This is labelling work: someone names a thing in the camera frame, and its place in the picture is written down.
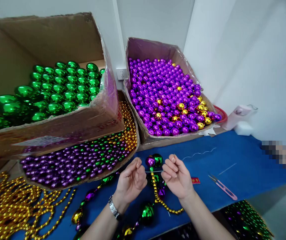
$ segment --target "string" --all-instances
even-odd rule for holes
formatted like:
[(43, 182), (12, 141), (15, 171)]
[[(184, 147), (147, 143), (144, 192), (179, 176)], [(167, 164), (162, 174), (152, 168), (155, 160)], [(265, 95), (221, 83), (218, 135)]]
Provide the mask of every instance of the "string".
[(204, 153), (212, 152), (214, 149), (216, 149), (216, 148), (213, 148), (211, 151), (205, 151)]

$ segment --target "wall socket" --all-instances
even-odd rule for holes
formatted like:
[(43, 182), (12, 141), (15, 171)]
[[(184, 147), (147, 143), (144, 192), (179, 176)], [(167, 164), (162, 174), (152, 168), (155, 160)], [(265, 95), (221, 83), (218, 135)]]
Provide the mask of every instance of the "wall socket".
[(129, 77), (126, 68), (117, 68), (116, 75), (118, 80), (124, 80)]

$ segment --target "open cardboard box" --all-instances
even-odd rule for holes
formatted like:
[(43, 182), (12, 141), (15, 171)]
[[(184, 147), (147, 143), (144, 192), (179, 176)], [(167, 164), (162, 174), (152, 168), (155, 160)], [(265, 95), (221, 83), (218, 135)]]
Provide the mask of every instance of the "open cardboard box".
[(109, 54), (91, 13), (0, 19), (0, 95), (28, 85), (35, 64), (76, 61), (105, 68), (89, 107), (0, 130), (0, 160), (42, 155), (125, 129)]
[[(176, 45), (130, 37), (128, 39), (127, 47), (126, 47), (126, 59), (129, 59), (129, 58), (132, 58), (132, 59), (140, 58), (141, 60), (145, 60), (147, 58), (151, 60), (154, 60), (155, 58), (156, 59), (163, 58), (165, 60), (172, 59), (173, 63), (175, 63), (176, 65), (179, 64), (181, 66), (181, 69), (183, 70), (184, 74), (190, 75), (190, 78), (193, 80), (195, 84), (199, 83), (199, 81), (197, 80), (195, 76), (193, 69), (191, 68), (184, 54), (181, 52), (179, 47)], [(200, 132), (205, 131), (215, 125), (215, 122), (212, 122), (210, 125), (205, 126), (204, 129), (199, 130), (195, 133), (180, 134), (180, 135), (172, 136), (172, 137), (152, 136), (149, 134), (148, 129), (145, 127), (143, 121), (141, 120), (140, 116), (138, 115), (137, 111), (135, 110), (131, 102), (131, 98), (129, 95), (129, 90), (131, 89), (130, 79), (125, 79), (123, 83), (124, 83), (126, 97), (128, 98), (130, 102), (130, 105), (132, 107), (132, 110), (137, 119), (138, 125), (140, 127), (140, 137), (141, 137), (140, 150), (150, 149), (154, 147), (163, 147), (163, 146), (199, 138), (199, 137), (202, 137), (202, 135), (199, 135)], [(209, 111), (215, 112), (215, 108), (213, 107), (210, 100), (204, 94), (202, 94), (201, 97), (203, 100), (205, 100), (207, 104), (206, 106), (208, 107)]]

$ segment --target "blue tablecloth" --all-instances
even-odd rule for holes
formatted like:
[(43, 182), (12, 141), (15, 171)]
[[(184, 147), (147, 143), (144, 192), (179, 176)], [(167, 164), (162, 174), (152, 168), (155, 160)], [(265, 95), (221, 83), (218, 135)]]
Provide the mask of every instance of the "blue tablecloth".
[[(238, 200), (247, 199), (286, 184), (286, 169), (283, 169), (275, 160), (270, 159), (268, 155), (264, 155), (260, 143), (252, 136), (238, 136), (234, 131), (229, 131), (213, 138), (209, 136), (202, 137), (171, 146), (145, 150), (136, 153), (135, 157), (140, 157), (145, 164), (145, 158), (154, 153), (161, 154), (164, 159), (169, 154), (175, 153), (180, 159), (183, 159), (186, 156), (192, 156), (194, 153), (203, 153), (216, 148), (212, 152), (203, 155), (196, 154), (194, 157), (184, 160), (191, 176), (200, 179), (201, 184), (194, 185), (195, 190), (210, 211), (213, 212), (232, 204), (234, 201), (208, 177), (208, 173), (217, 176), (234, 163), (236, 165), (218, 176), (218, 179), (238, 197)], [(76, 232), (75, 225), (71, 224), (71, 217), (84, 199), (86, 192), (89, 189), (96, 188), (98, 184), (99, 181), (77, 187), (74, 199), (62, 222), (47, 239), (73, 239)], [(84, 212), (84, 221), (90, 224), (95, 220), (106, 205), (110, 195), (114, 193), (116, 184), (117, 181), (100, 189), (96, 198), (87, 205)], [(153, 189), (148, 185), (130, 205), (123, 224), (133, 226), (139, 218), (141, 203), (144, 201), (153, 202), (153, 200)], [(39, 232), (40, 235), (47, 232), (54, 225), (67, 201), (68, 199), (57, 207), (54, 218), (49, 226)], [(177, 197), (168, 189), (164, 201), (171, 209), (178, 210), (181, 208)], [(48, 215), (40, 223), (44, 223), (47, 218)], [(189, 221), (185, 212), (178, 216), (169, 215), (163, 206), (157, 204), (153, 224), (149, 227), (139, 226), (134, 239), (149, 239)], [(11, 239), (24, 239), (24, 231), (17, 232)]]

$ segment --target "pink scissors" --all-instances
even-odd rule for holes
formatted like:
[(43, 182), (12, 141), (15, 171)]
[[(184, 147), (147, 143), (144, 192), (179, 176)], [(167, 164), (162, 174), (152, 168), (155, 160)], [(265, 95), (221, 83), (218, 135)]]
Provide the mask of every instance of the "pink scissors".
[(213, 182), (216, 183), (227, 195), (229, 195), (234, 201), (237, 200), (237, 196), (235, 196), (234, 193), (232, 193), (227, 187), (223, 185), (215, 176), (210, 176), (209, 177), (213, 180)]

